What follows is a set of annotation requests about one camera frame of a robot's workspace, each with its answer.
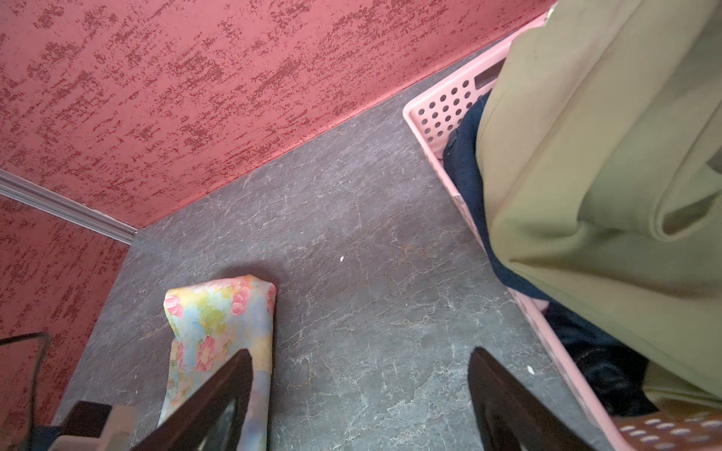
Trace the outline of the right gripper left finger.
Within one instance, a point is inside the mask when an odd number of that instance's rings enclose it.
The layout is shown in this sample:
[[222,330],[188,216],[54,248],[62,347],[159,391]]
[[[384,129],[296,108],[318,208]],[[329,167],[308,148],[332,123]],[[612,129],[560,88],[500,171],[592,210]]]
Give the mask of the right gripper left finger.
[[252,357],[229,358],[135,450],[234,450],[246,420],[253,383]]

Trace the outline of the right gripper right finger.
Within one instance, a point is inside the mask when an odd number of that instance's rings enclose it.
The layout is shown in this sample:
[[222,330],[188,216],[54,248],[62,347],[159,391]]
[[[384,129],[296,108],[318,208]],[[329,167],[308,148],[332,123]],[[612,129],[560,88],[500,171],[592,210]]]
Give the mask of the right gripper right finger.
[[471,353],[468,387],[485,450],[590,450],[486,349]]

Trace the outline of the floral pastel skirt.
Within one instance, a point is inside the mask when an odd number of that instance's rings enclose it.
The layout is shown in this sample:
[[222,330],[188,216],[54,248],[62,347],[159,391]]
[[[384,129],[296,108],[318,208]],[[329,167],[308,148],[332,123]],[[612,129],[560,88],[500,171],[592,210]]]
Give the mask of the floral pastel skirt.
[[239,450],[267,449],[273,373],[276,286],[253,275],[170,289],[164,310],[174,334],[165,422],[240,350],[249,351],[253,383]]

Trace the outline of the olive green skirt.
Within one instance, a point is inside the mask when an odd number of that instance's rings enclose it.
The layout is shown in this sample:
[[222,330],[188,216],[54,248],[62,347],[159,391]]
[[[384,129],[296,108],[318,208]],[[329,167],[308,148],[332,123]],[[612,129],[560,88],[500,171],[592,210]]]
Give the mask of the olive green skirt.
[[721,5],[561,1],[511,44],[477,161],[500,261],[721,408]]

